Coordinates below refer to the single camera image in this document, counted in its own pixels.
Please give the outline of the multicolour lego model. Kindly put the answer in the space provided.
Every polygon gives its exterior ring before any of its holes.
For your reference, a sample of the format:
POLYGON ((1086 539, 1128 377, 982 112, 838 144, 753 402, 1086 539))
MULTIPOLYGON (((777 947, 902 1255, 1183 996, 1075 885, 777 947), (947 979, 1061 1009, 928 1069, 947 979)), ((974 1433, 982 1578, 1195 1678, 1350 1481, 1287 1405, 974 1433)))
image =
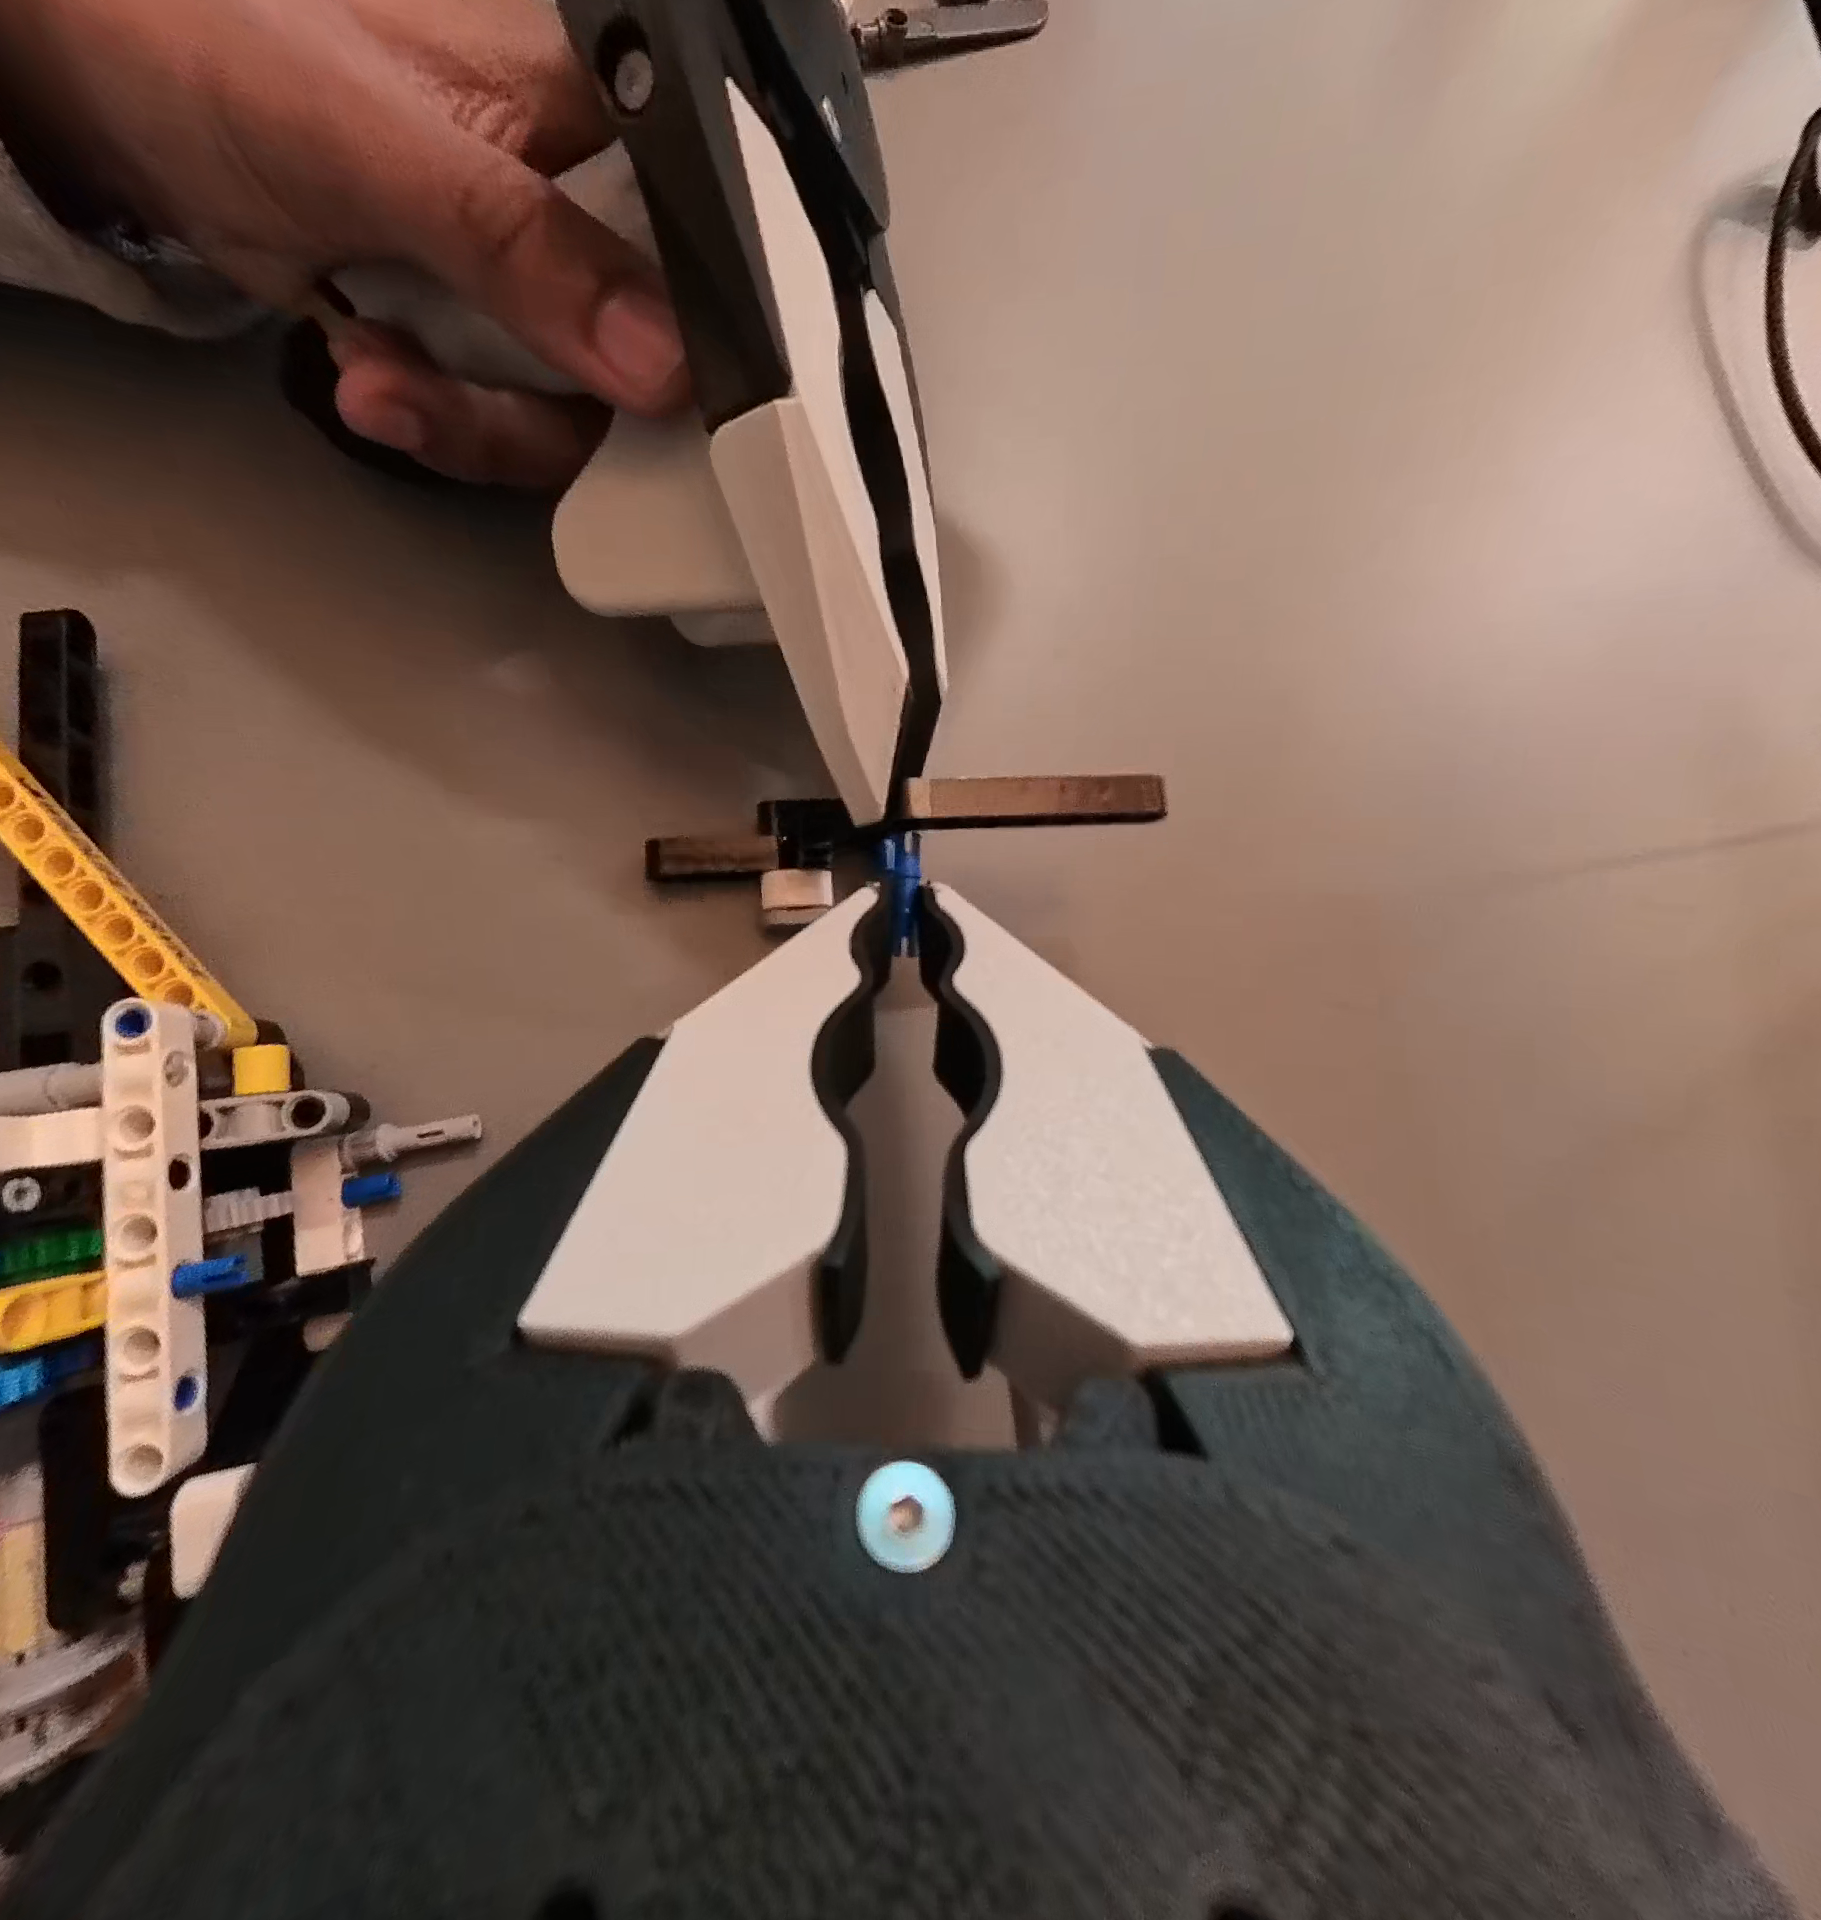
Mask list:
POLYGON ((366 1217, 474 1115, 306 1082, 99 845, 99 636, 20 615, 0 737, 0 1823, 128 1721, 366 1300, 366 1217))

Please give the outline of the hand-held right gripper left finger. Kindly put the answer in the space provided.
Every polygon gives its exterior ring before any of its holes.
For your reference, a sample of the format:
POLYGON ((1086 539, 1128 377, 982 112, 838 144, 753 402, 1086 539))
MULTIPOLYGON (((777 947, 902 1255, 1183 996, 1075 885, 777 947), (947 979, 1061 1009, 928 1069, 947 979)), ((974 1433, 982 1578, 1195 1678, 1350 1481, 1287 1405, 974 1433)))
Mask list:
POLYGON ((868 1169, 888 907, 857 887, 679 1018, 518 1314, 524 1346, 711 1373, 762 1437, 842 1363, 868 1287, 868 1169))

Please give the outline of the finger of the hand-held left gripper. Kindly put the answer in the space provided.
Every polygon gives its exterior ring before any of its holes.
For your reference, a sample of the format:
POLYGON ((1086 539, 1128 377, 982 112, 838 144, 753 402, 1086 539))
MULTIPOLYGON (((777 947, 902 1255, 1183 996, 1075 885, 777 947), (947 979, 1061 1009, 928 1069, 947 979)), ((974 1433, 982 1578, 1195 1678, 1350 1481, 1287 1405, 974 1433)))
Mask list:
POLYGON ((864 320, 885 293, 868 260, 831 266, 775 132, 725 98, 790 382, 708 433, 708 464, 842 805, 883 825, 908 684, 871 498, 899 479, 864 320))
POLYGON ((905 810, 908 784, 926 772, 949 689, 944 598, 928 448, 912 359, 898 314, 877 292, 864 293, 864 320, 899 479, 871 482, 877 537, 908 684, 898 725, 888 800, 905 810))

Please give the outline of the person's left forearm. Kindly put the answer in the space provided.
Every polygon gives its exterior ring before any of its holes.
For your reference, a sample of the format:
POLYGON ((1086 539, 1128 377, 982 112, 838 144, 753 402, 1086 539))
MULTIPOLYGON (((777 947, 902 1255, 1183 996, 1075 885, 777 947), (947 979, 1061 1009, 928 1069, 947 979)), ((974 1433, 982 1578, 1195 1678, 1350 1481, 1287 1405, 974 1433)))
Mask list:
POLYGON ((179 340, 234 338, 265 308, 137 221, 0 81, 0 285, 179 340))

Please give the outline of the long black lego beam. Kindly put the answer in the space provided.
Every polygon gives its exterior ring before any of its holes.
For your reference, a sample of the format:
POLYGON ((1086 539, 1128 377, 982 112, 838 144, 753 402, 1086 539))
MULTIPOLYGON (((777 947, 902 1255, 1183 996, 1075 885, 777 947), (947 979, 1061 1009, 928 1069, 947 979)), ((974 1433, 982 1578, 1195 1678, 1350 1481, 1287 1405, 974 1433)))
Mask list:
POLYGON ((892 825, 990 832, 1054 825, 1152 825, 1168 816, 1155 773, 941 775, 904 779, 892 825))

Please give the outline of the person's left hand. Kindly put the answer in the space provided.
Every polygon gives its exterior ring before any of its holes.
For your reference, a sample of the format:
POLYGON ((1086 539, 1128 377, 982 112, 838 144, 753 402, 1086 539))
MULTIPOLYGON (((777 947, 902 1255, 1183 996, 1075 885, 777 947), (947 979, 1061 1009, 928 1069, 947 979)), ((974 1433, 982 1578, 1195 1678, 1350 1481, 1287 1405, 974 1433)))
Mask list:
POLYGON ((338 323, 338 420, 418 467, 561 488, 612 412, 689 402, 658 270, 561 189, 615 131, 553 5, 0 5, 0 137, 47 208, 177 242, 262 306, 410 268, 572 384, 477 386, 338 323))

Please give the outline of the small black lego sub-assembly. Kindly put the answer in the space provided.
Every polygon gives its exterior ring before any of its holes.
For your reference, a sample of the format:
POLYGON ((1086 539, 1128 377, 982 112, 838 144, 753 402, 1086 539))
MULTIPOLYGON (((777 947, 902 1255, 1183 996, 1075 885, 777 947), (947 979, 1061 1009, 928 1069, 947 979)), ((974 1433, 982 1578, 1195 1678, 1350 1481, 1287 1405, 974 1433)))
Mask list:
POLYGON ((836 907, 836 868, 850 834, 852 822, 840 801, 762 801, 753 828, 646 839, 643 876, 658 890, 752 882, 762 935, 785 937, 836 907))

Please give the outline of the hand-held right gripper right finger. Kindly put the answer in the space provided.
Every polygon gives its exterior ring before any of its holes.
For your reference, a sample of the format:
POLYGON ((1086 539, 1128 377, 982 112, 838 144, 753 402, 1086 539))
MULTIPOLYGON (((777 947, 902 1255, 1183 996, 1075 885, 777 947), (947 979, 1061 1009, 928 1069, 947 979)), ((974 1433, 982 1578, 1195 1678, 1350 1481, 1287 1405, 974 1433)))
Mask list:
POLYGON ((949 1142, 935 1299, 963 1380, 1002 1382, 1015 1448, 1078 1389, 1263 1364, 1293 1330, 1159 1053, 944 885, 918 896, 949 1142))

